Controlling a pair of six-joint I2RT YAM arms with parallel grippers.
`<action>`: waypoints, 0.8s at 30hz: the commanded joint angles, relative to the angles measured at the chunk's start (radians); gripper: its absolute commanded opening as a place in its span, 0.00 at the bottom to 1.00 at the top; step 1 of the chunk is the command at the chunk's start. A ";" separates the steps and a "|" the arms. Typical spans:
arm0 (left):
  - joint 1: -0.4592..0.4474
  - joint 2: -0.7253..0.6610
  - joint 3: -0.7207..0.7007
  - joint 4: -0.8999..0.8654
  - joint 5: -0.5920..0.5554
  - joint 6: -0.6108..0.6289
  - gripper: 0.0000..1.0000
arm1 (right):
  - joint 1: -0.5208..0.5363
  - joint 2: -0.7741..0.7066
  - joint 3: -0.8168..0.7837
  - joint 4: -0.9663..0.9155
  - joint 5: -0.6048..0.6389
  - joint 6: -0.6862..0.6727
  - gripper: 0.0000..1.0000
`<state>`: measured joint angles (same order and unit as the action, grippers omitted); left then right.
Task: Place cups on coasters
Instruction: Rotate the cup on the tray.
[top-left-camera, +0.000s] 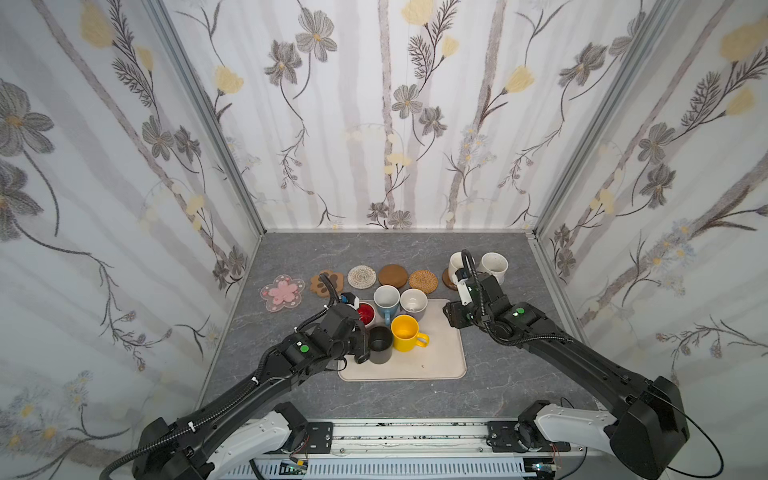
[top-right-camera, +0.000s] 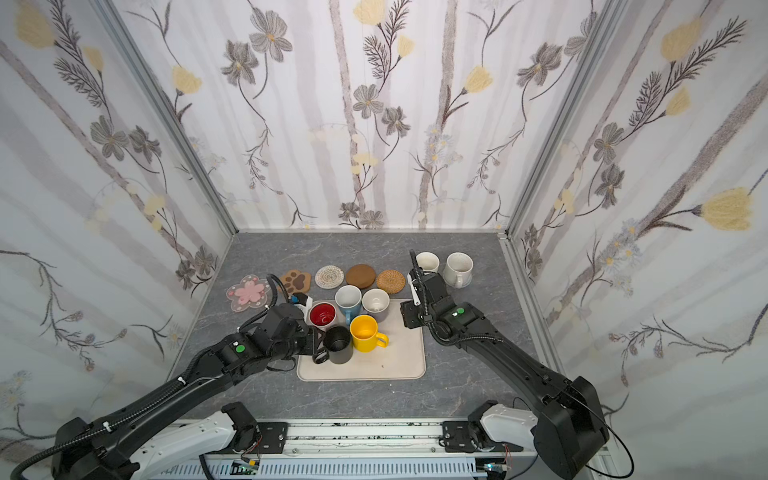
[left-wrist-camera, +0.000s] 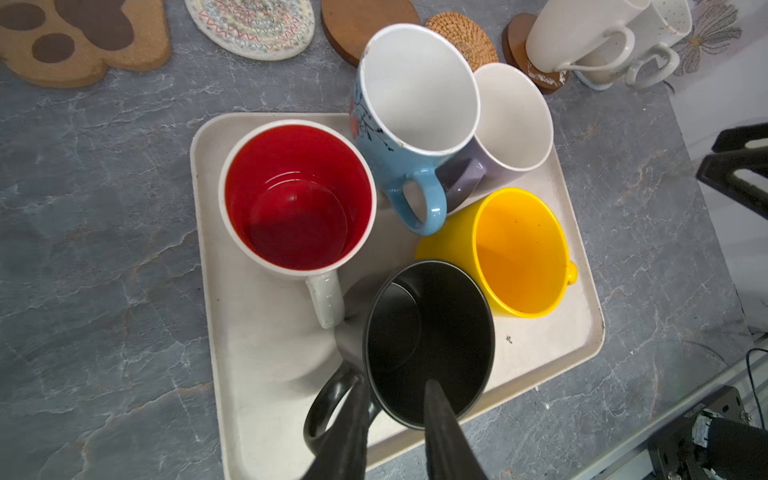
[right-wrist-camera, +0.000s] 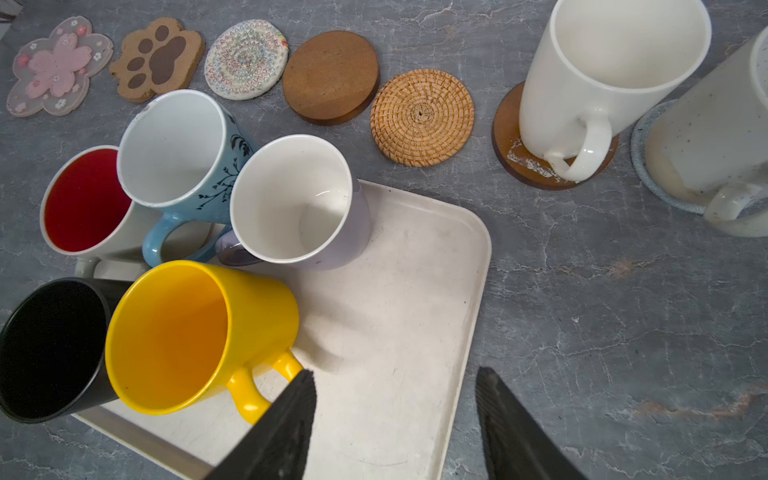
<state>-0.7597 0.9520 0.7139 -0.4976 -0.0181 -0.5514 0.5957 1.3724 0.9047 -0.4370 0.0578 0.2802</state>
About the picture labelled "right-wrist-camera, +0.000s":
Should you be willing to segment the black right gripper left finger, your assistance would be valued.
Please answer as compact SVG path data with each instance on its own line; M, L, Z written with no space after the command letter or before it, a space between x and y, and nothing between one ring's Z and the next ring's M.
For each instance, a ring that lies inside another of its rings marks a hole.
M209 479L301 479L317 404L313 372L303 370Z

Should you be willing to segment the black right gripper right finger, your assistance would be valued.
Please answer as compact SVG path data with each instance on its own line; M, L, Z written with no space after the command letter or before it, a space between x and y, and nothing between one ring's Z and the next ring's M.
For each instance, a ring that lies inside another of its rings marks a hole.
M492 368L478 369L475 398L489 478L585 479Z

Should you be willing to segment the yellow mug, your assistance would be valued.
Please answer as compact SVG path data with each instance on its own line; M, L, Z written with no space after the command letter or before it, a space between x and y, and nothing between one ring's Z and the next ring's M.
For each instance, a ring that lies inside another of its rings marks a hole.
M166 415L228 390L245 421L271 403L255 378L287 381L303 367L291 348L297 301L280 280L193 261L149 270L124 294L105 344L109 380L133 410Z

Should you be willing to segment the glossy dark brown round coaster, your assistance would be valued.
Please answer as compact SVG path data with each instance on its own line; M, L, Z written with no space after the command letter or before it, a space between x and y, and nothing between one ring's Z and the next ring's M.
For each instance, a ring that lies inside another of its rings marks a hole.
M519 110L524 82L511 89L499 104L492 125L492 144L500 164L518 181L541 190L561 191L578 186L558 177L551 166L524 146Z

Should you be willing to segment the red inside white mug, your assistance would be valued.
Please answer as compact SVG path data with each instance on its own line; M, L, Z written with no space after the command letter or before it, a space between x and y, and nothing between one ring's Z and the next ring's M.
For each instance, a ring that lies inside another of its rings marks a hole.
M104 260L148 265L142 246L161 213L133 201L117 174L118 148L100 145L71 158L49 183L40 207L46 243L93 278Z

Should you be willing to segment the grey blue woven coaster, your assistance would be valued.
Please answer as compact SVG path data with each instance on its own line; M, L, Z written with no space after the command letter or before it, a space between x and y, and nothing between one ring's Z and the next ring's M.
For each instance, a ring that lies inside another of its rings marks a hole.
M676 99L666 100L651 108L634 125L630 136L630 159L632 166L643 185L658 199L667 205L694 215L702 216L705 207L679 200L663 190L649 175L646 166L645 147L653 123L676 103Z

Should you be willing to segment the woven rattan round coaster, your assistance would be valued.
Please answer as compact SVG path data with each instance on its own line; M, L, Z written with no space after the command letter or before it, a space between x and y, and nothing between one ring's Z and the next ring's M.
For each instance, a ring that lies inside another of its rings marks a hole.
M437 69L395 76L375 96L370 129L380 151L409 167L438 165L459 152L474 126L466 86Z

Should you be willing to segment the brown round wooden coaster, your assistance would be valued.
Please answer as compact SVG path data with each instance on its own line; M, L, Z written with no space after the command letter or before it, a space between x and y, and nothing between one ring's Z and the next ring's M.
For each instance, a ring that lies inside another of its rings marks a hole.
M302 119L338 125L366 109L379 81L372 44L356 33L336 30L307 40L294 52L283 74L283 93Z

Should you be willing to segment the white grey round coaster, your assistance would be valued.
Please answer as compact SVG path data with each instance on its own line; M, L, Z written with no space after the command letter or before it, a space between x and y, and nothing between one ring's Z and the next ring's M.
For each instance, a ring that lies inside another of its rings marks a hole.
M220 97L250 100L278 82L288 57L288 41L274 25L262 19L246 20L213 43L205 60L205 79Z

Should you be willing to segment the cork paw print coaster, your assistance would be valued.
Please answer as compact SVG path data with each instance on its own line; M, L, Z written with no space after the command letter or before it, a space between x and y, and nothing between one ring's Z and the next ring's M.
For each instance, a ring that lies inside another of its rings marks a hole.
M186 30L177 19L158 18L125 37L121 56L109 70L118 80L121 97L144 103L187 88L204 52L205 42L197 31Z

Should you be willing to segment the pink flower shaped coaster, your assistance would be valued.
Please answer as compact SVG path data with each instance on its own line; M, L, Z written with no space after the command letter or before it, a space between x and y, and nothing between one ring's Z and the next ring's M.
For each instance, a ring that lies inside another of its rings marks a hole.
M13 60L17 79L6 107L25 118L43 110L64 116L88 94L91 78L102 71L114 53L112 40L93 31L84 16L60 22L46 38L24 45Z

